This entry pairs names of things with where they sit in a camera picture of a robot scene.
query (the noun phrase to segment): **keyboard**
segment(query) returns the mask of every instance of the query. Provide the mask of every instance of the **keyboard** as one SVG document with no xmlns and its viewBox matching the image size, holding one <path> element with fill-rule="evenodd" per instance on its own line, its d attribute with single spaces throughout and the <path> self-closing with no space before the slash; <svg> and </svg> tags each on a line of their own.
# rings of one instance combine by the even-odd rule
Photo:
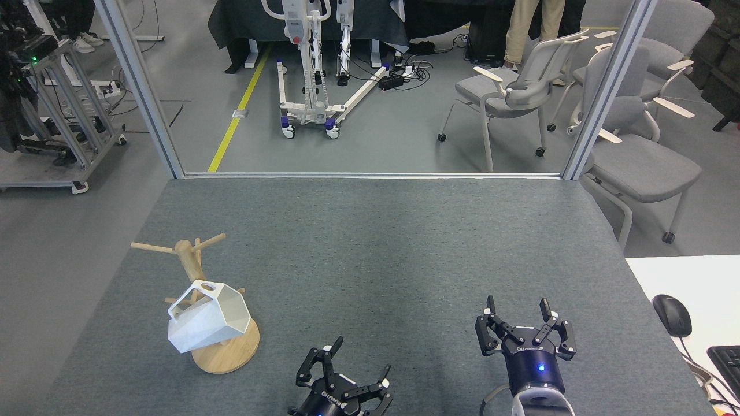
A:
<svg viewBox="0 0 740 416">
<path fill-rule="evenodd" d="M 707 355 L 735 396 L 740 397 L 740 345 L 711 346 Z"/>
</svg>

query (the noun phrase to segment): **chair wheel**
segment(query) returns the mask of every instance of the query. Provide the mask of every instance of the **chair wheel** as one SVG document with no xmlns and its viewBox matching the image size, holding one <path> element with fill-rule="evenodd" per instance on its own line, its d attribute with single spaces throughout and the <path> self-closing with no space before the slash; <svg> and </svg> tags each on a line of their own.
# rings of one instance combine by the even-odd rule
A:
<svg viewBox="0 0 740 416">
<path fill-rule="evenodd" d="M 673 240 L 675 239 L 676 239 L 676 235 L 670 231 L 666 231 L 665 234 L 663 235 L 663 241 L 665 243 L 671 244 L 673 243 Z"/>
</svg>

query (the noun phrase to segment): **gray felt surface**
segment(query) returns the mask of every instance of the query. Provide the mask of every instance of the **gray felt surface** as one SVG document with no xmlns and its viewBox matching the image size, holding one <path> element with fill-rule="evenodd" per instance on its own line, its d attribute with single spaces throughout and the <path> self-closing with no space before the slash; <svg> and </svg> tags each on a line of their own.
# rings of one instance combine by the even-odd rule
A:
<svg viewBox="0 0 740 416">
<path fill-rule="evenodd" d="M 39 415 L 274 415 L 297 406 L 309 348 L 345 343 L 358 383 L 386 363 L 387 415 L 476 415 L 507 381 L 480 354 L 475 317 L 540 325 L 547 297 L 579 352 L 560 361 L 578 415 L 713 415 L 578 183 L 525 179 L 171 181 L 137 241 L 228 238 L 206 276 L 235 288 L 260 325 L 242 369 L 209 375 L 167 341 L 165 296 L 188 287 L 175 256 L 131 250 Z M 489 415 L 506 415 L 501 395 Z"/>
</svg>

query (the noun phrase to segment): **gray floor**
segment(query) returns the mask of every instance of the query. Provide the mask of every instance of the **gray floor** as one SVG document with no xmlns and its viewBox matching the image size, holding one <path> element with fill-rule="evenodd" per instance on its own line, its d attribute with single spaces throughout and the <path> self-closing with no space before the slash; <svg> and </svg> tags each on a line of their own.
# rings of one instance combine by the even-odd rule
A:
<svg viewBox="0 0 740 416">
<path fill-rule="evenodd" d="M 154 34 L 152 5 L 145 3 L 147 15 L 138 32 Z M 172 131 L 186 170 L 203 171 L 253 71 L 241 70 L 234 76 L 221 73 L 228 66 L 228 55 L 215 49 L 205 28 L 213 1 L 193 2 L 191 7 L 159 3 L 163 3 L 158 4 L 161 31 L 167 40 L 145 57 L 159 97 L 167 100 L 163 103 L 167 117 L 173 119 L 183 106 Z M 600 13 L 607 3 L 609 13 Z M 137 1 L 127 4 L 130 19 L 136 23 L 141 5 Z M 617 16 L 614 12 L 621 6 L 590 1 L 584 23 L 614 25 L 605 16 Z M 184 33 L 183 21 L 200 24 Z M 439 47 L 448 47 L 450 41 L 451 36 L 443 36 L 437 42 Z M 280 48 L 276 45 L 271 56 Z M 364 57 L 362 47 L 356 50 Z M 270 115 L 277 101 L 270 60 L 250 100 L 249 116 L 240 123 L 219 170 L 479 172 L 485 157 L 473 115 L 454 115 L 447 142 L 434 140 L 440 114 L 453 94 L 452 85 L 469 74 L 471 65 L 461 55 L 462 50 L 455 49 L 429 58 L 435 68 L 424 87 L 405 93 L 373 91 L 348 118 L 336 141 L 311 127 L 301 128 L 292 141 L 283 138 L 275 115 Z M 109 78 L 114 57 L 110 46 L 86 56 L 93 78 Z M 578 60 L 586 59 L 584 50 Z M 353 81 L 348 88 L 356 86 Z M 346 94 L 335 90 L 330 96 L 337 100 Z M 687 80 L 680 80 L 670 94 L 680 98 L 697 117 L 687 121 L 664 113 L 662 143 L 692 158 L 704 173 L 693 188 L 681 233 L 673 245 L 663 244 L 660 235 L 675 201 L 642 207 L 633 204 L 635 222 L 625 255 L 739 254 L 735 236 L 740 228 L 736 209 L 740 205 L 736 162 L 740 132 L 735 124 L 723 132 L 712 132 L 720 115 L 702 102 Z M 125 101 L 119 111 L 134 105 Z M 117 121 L 126 122 L 129 131 L 146 130 L 136 111 L 118 116 Z M 560 169 L 570 139 L 559 130 L 548 154 L 536 158 L 536 125 L 534 115 L 492 123 L 498 170 Z M 166 183 L 148 136 L 130 132 L 127 138 L 129 144 L 114 148 L 92 175 L 87 194 L 72 196 L 61 188 L 9 189 L 0 194 L 5 261 L 1 281 L 6 283 L 0 292 L 0 415 L 33 413 Z M 613 207 L 603 204 L 603 208 L 610 222 L 621 221 Z"/>
</svg>

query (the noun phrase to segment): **white chair armrest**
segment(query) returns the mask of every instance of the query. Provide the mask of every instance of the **white chair armrest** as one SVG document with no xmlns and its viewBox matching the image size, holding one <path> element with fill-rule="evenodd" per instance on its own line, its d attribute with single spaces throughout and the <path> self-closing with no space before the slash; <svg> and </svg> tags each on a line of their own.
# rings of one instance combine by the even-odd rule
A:
<svg viewBox="0 0 740 416">
<path fill-rule="evenodd" d="M 691 111 L 686 110 L 684 107 L 681 107 L 678 104 L 674 104 L 665 98 L 655 97 L 653 98 L 653 101 L 655 101 L 655 103 L 659 104 L 661 107 L 665 107 L 676 114 L 683 115 L 685 118 L 692 118 L 694 116 L 694 113 L 692 113 Z"/>
<path fill-rule="evenodd" d="M 597 39 L 603 39 L 603 38 L 608 38 L 609 36 L 614 36 L 614 35 L 616 35 L 615 31 L 607 30 L 606 32 L 597 33 L 596 35 L 593 35 L 593 37 Z"/>
<path fill-rule="evenodd" d="M 599 137 L 609 140 L 612 143 L 622 143 L 622 139 L 604 129 L 599 130 Z"/>
<path fill-rule="evenodd" d="M 493 81 L 494 84 L 496 84 L 496 90 L 498 90 L 501 97 L 506 97 L 506 92 L 504 91 L 504 88 L 501 85 L 501 83 L 504 81 L 503 78 L 481 67 L 473 67 L 473 71 Z"/>
<path fill-rule="evenodd" d="M 487 70 L 487 69 L 485 69 L 485 68 L 481 68 L 481 67 L 473 67 L 473 71 L 475 71 L 475 72 L 479 73 L 479 74 L 480 74 L 480 75 L 482 75 L 482 76 L 487 76 L 487 77 L 489 77 L 490 79 L 494 80 L 495 82 L 504 82 L 503 78 L 501 78 L 500 76 L 498 76 L 498 75 L 496 75 L 496 74 L 494 74 L 494 73 L 492 73 L 492 72 L 488 71 L 488 70 Z"/>
<path fill-rule="evenodd" d="M 601 52 L 603 49 L 606 49 L 608 47 L 611 47 L 611 45 L 613 45 L 613 43 L 609 42 L 607 44 L 596 45 L 595 48 L 596 48 L 596 51 L 597 52 Z"/>
<path fill-rule="evenodd" d="M 675 64 L 668 65 L 667 68 L 672 71 L 677 71 L 677 70 L 682 70 L 691 65 L 693 65 L 693 61 L 690 59 L 685 59 L 683 61 L 678 61 Z"/>
</svg>

